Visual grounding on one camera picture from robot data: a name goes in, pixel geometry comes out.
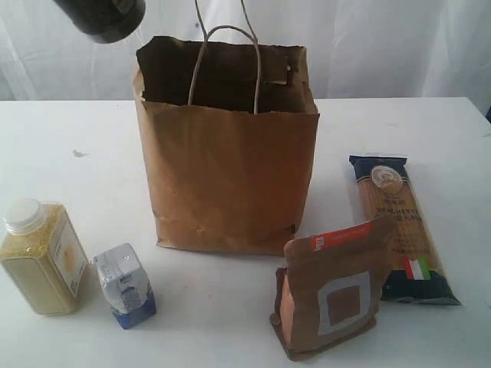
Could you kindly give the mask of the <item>spaghetti packet with Italian flag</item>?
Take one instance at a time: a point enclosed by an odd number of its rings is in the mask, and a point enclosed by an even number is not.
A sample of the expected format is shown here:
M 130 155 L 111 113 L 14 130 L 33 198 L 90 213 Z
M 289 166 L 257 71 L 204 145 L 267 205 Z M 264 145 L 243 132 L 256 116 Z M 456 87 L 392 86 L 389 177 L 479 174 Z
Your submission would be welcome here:
M 392 271 L 384 301 L 460 306 L 427 230 L 406 171 L 405 157 L 349 156 L 367 219 L 389 215 Z

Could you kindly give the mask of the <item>small white blue carton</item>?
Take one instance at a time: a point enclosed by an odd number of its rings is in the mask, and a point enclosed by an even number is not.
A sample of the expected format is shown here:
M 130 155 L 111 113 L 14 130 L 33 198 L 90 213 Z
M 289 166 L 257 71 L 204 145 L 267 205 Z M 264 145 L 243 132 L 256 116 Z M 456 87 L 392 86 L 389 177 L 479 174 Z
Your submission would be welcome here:
M 94 257 L 103 295 L 119 325 L 128 330 L 152 317 L 156 304 L 150 279 L 129 243 Z

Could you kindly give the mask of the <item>brown paper shopping bag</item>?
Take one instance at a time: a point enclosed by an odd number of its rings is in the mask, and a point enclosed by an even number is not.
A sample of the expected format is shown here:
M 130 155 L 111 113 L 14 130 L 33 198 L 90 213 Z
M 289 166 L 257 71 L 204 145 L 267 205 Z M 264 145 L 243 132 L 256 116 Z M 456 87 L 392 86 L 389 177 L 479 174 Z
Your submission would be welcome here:
M 304 213 L 319 113 L 302 46 L 156 36 L 133 91 L 157 244 L 281 255 Z

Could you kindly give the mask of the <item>brown kraft stand-up pouch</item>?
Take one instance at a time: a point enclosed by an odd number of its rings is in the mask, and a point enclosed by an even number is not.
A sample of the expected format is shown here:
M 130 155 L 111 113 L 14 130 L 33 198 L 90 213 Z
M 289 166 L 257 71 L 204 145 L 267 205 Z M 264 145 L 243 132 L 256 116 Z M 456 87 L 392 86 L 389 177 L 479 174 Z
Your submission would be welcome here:
M 305 359 L 375 326 L 392 270 L 393 228 L 393 220 L 383 216 L 286 243 L 270 322 L 290 360 Z

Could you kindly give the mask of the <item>yellow grain bottle white cap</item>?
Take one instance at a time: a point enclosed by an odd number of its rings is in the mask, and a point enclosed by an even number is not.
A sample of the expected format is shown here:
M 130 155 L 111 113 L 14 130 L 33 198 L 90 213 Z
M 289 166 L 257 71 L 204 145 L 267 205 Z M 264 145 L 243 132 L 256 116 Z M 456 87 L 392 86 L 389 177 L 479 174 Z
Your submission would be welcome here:
M 33 311 L 74 312 L 88 260 L 64 205 L 21 199 L 4 224 L 1 266 Z

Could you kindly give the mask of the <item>dark can with pull-tab lid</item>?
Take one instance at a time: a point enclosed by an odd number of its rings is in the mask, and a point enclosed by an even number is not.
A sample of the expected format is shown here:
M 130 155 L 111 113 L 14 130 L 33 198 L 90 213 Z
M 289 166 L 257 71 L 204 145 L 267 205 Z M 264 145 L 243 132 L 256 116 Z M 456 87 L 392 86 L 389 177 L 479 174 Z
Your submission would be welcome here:
M 74 26 L 98 44 L 112 44 L 131 35 L 146 11 L 144 0 L 54 0 Z

